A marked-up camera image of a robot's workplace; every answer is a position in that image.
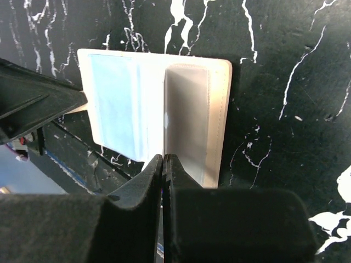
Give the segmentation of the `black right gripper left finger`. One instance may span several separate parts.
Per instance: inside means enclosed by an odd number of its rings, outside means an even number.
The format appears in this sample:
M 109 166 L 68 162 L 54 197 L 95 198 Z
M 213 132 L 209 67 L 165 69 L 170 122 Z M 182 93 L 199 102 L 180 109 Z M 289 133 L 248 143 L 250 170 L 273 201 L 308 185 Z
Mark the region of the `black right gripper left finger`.
M 107 196 L 1 195 L 1 262 L 154 262 L 162 156 Z

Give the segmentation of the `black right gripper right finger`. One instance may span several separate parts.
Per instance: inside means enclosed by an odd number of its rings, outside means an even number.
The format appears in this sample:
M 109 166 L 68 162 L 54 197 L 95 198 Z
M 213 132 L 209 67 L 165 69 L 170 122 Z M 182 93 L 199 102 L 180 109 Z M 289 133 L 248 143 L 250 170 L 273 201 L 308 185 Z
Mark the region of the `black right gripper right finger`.
M 163 161 L 165 262 L 315 262 L 307 210 L 280 189 L 203 188 L 176 155 Z

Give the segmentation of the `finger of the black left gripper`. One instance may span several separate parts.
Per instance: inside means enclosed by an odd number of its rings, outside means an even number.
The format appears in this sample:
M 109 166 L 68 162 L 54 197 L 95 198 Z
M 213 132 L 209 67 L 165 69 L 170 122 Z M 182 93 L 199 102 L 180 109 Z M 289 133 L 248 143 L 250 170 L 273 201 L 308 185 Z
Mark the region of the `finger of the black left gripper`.
M 86 103 L 84 93 L 72 85 L 1 59 L 1 144 Z

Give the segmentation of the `beige leather card holder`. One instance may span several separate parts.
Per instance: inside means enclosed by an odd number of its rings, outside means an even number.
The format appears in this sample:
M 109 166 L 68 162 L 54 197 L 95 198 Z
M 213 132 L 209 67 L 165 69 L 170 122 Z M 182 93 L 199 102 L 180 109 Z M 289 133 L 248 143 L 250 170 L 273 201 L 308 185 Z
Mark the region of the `beige leather card holder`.
M 77 57 L 96 144 L 144 164 L 175 154 L 202 187 L 218 186 L 230 61 L 101 49 Z

